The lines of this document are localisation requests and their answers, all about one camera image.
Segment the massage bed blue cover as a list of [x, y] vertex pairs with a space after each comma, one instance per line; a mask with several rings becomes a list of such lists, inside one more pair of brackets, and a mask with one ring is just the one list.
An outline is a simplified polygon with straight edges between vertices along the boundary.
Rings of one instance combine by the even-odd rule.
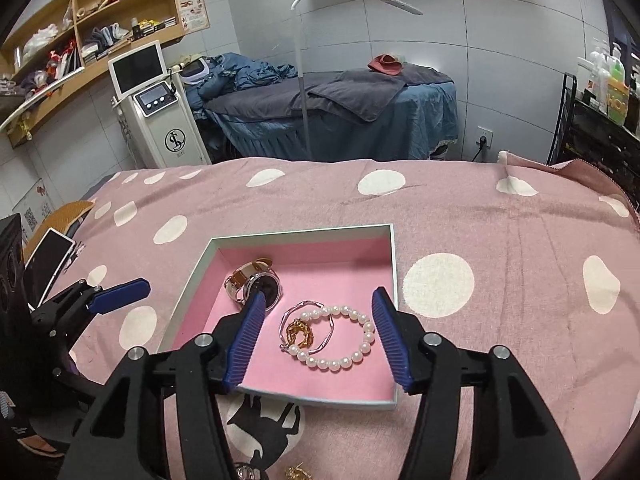
[[213, 162], [429, 159], [459, 137], [456, 84], [428, 66], [404, 63], [398, 76], [368, 66], [306, 74], [311, 159], [294, 66], [229, 52], [186, 64], [180, 79]]

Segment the green box pink lining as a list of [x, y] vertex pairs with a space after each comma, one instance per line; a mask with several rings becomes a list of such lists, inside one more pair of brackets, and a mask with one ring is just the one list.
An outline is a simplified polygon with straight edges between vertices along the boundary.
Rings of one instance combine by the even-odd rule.
[[390, 224], [212, 238], [160, 348], [177, 350], [239, 312], [231, 275], [260, 257], [271, 263], [270, 307], [240, 390], [331, 408], [394, 408], [397, 387], [372, 316], [375, 289], [397, 296]]

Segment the thin silver bangle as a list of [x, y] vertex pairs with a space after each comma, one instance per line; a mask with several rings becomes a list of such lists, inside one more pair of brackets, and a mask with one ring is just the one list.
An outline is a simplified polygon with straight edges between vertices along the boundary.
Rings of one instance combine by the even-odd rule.
[[[314, 323], [329, 323], [329, 333], [317, 342], [314, 338]], [[282, 352], [290, 352], [291, 347], [306, 351], [310, 356], [322, 351], [331, 341], [335, 330], [332, 308], [314, 300], [303, 300], [286, 310], [278, 328], [279, 348]]]

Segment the red cloth on bed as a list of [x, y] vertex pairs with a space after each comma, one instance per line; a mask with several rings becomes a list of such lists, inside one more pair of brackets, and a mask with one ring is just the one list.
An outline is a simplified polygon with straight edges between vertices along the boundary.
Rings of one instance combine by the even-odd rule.
[[372, 58], [368, 63], [368, 69], [387, 76], [398, 76], [404, 69], [404, 63], [393, 55], [385, 53]]

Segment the black trolley with bottles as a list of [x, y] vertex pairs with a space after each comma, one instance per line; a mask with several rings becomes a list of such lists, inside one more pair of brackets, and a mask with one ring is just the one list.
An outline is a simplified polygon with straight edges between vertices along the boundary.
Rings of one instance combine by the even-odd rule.
[[577, 61], [587, 73], [563, 77], [558, 120], [547, 158], [549, 165], [582, 159], [611, 177], [639, 205], [639, 92], [625, 82], [618, 44], [594, 40]]

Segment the white beauty machine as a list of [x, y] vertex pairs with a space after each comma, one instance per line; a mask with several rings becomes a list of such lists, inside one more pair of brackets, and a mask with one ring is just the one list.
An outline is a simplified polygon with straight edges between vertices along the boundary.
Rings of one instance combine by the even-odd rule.
[[108, 61], [122, 137], [138, 168], [208, 165], [180, 70], [165, 63], [160, 43], [142, 44]]

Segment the rose gold wrist watch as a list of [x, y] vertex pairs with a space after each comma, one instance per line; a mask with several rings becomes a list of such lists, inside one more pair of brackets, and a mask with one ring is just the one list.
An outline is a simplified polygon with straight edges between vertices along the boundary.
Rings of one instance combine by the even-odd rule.
[[240, 309], [244, 308], [253, 292], [262, 292], [265, 296], [267, 314], [283, 296], [281, 280], [273, 270], [273, 262], [268, 257], [250, 260], [234, 270], [224, 280], [224, 290]]

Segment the wall power outlet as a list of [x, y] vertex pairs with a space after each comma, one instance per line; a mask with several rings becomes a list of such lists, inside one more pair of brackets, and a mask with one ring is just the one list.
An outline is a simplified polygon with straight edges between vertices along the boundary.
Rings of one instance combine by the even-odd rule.
[[477, 150], [472, 158], [473, 162], [479, 162], [488, 153], [493, 138], [494, 132], [492, 130], [481, 126], [477, 127]]

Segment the wooden wall cabinet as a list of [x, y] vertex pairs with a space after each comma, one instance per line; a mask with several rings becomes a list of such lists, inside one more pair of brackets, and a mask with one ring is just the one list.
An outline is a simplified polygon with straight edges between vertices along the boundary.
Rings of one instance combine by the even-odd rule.
[[6, 129], [11, 145], [29, 141], [59, 108], [107, 74], [117, 55], [149, 41], [170, 46], [183, 36], [178, 0], [46, 0], [4, 40], [2, 73], [22, 82], [53, 62], [70, 67], [72, 55], [82, 71]]

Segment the white floor lamp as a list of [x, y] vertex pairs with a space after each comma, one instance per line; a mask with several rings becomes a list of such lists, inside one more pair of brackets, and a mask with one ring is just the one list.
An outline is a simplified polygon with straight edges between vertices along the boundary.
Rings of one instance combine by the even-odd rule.
[[[321, 10], [315, 10], [307, 14], [300, 12], [302, 10], [302, 3], [306, 0], [294, 0], [291, 3], [291, 13], [293, 15], [292, 20], [294, 24], [294, 48], [295, 48], [295, 66], [297, 70], [298, 86], [300, 91], [300, 100], [302, 101], [302, 114], [303, 114], [303, 128], [305, 137], [305, 146], [308, 155], [308, 159], [311, 159], [311, 138], [309, 117], [307, 108], [307, 95], [305, 87], [305, 61], [303, 59], [303, 46], [307, 48], [316, 47], [332, 47], [346, 42], [350, 43], [349, 32], [346, 32], [346, 27], [340, 24], [339, 18], [331, 18], [329, 24], [321, 25], [318, 32], [311, 31], [311, 20], [315, 16], [318, 18]], [[367, 9], [366, 0], [361, 0], [359, 3], [360, 11], [357, 12], [358, 18], [364, 18], [367, 22]], [[396, 9], [403, 10], [412, 15], [423, 15], [423, 11], [416, 8], [412, 4], [405, 2], [404, 0], [378, 0], [388, 6], [393, 6]]]

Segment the black tablet white frame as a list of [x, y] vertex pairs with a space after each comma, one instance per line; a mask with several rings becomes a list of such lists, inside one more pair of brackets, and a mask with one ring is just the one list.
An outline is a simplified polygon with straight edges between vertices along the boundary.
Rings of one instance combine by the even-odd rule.
[[56, 229], [49, 228], [26, 262], [23, 282], [30, 310], [38, 309], [46, 299], [76, 242]]

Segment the pink polka dot bedsheet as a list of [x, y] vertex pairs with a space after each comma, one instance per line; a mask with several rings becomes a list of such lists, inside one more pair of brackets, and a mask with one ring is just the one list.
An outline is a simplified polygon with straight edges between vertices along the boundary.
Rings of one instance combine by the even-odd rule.
[[558, 423], [582, 478], [623, 440], [639, 408], [639, 220], [583, 162], [494, 164], [248, 158], [115, 174], [77, 232], [58, 288], [146, 278], [150, 296], [96, 318], [73, 348], [97, 382], [126, 351], [157, 351], [211, 240], [189, 335], [234, 310], [224, 280], [268, 257], [283, 288], [243, 382], [220, 402], [233, 457], [273, 478], [393, 479], [419, 401], [393, 382], [384, 350], [346, 372], [312, 370], [280, 348], [296, 304], [361, 312], [385, 287], [401, 310], [462, 348], [508, 347]]

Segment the wall poster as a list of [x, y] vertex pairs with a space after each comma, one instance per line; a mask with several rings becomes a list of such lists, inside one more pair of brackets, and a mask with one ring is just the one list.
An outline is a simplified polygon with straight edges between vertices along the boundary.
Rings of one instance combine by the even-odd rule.
[[186, 35], [209, 28], [205, 0], [177, 0], [177, 10]]

